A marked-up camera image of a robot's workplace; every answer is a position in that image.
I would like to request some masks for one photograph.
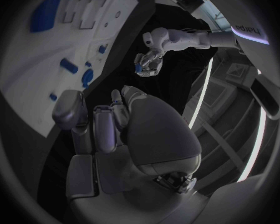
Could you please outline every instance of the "white light strip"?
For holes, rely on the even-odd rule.
[[[252,36],[247,36],[247,35],[241,34],[238,31],[236,31],[233,27],[231,27],[231,29],[232,29],[233,33],[236,34],[237,36],[240,36],[242,38],[245,38],[245,39],[248,39],[248,40],[251,40],[251,41],[256,41],[256,42],[259,42],[259,43],[262,43],[262,44],[269,45],[269,42],[267,40],[263,40],[263,39],[259,39],[259,38],[255,38],[255,37],[252,37]]]
[[[195,109],[195,112],[193,114],[193,117],[192,117],[192,119],[190,121],[190,124],[189,124],[189,128],[190,129],[192,129],[192,127],[194,125],[194,122],[195,122],[195,120],[196,120],[196,118],[198,116],[200,107],[202,105],[202,101],[203,101],[203,98],[205,96],[206,88],[207,88],[207,85],[208,85],[209,80],[210,80],[212,65],[213,65],[213,58],[210,60],[210,63],[209,63],[208,68],[207,68],[206,77],[205,77],[204,85],[203,85],[203,88],[202,88],[202,92],[201,92],[201,95],[199,97],[198,104],[196,106],[196,109]]]
[[[258,152],[259,152],[261,144],[262,144],[264,131],[265,131],[265,124],[266,124],[266,112],[265,112],[264,108],[261,107],[261,118],[260,118],[260,124],[259,124],[257,137],[255,140],[255,144],[254,144],[251,156],[249,158],[249,161],[237,182],[244,181],[248,177],[248,175],[255,163],[255,160],[257,158]]]

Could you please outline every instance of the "curved light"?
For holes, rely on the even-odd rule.
[[[238,179],[237,182],[244,181],[248,177],[248,175],[249,175],[249,173],[250,173],[250,171],[251,171],[251,169],[252,169],[252,167],[255,163],[255,160],[257,158],[258,152],[259,152],[261,144],[262,144],[264,131],[265,131],[265,124],[266,124],[266,112],[265,112],[264,108],[261,107],[260,124],[259,124],[257,137],[256,137],[256,140],[255,140],[255,144],[254,144],[251,156],[248,160],[248,163],[247,163],[245,169],[243,170],[243,172],[242,172],[242,174],[241,174],[241,176],[240,176],[240,178]]]
[[[259,39],[259,38],[256,38],[256,37],[252,37],[252,36],[248,36],[248,35],[242,34],[242,33],[238,32],[238,31],[236,31],[233,27],[231,27],[231,30],[233,31],[234,34],[236,34],[237,36],[240,36],[242,38],[245,38],[245,39],[248,39],[248,40],[251,40],[251,41],[256,41],[256,42],[259,42],[259,43],[262,43],[262,44],[269,45],[269,42],[267,40],[263,40],[263,39]]]
[[[200,107],[202,105],[202,101],[203,101],[204,96],[205,96],[206,88],[207,88],[207,85],[208,85],[209,80],[210,80],[212,65],[213,65],[213,58],[210,60],[208,68],[207,68],[206,77],[205,77],[204,85],[203,85],[203,88],[202,88],[202,92],[201,92],[201,95],[199,97],[198,104],[197,104],[196,109],[194,111],[193,117],[192,117],[192,119],[190,121],[190,124],[189,124],[190,129],[192,129],[192,127],[194,125],[194,122],[195,122],[195,120],[198,116]]]

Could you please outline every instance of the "dark floor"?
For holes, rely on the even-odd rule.
[[[178,30],[209,29],[205,22],[195,19],[178,7],[157,4],[155,14],[135,39],[121,65],[87,96],[90,120],[93,108],[96,105],[109,105],[111,91],[121,90],[123,85],[135,86],[159,97],[182,114],[192,82],[208,64],[217,48],[208,50],[188,48],[184,51],[167,52],[160,74],[141,78],[135,74],[134,58],[137,53],[145,54],[148,51],[143,43],[142,34],[151,32],[157,27]],[[72,220],[65,197],[65,179],[70,159],[74,154],[70,131],[61,131],[47,158],[38,189],[40,205],[57,219],[67,223],[72,223]]]

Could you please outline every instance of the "robotic arm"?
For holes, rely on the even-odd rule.
[[[149,52],[138,53],[134,60],[136,74],[141,77],[156,76],[162,68],[162,57],[167,51],[181,51],[188,47],[209,49],[213,47],[232,47],[241,49],[233,32],[208,33],[197,31],[187,33],[180,30],[167,30],[163,27],[143,34],[143,41]]]

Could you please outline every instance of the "logo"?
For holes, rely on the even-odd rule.
[[[260,31],[257,28],[254,28],[254,27],[236,26],[236,28],[238,30],[241,30],[241,31],[246,31],[246,32],[250,32],[250,33],[256,33],[259,36],[261,35]]]

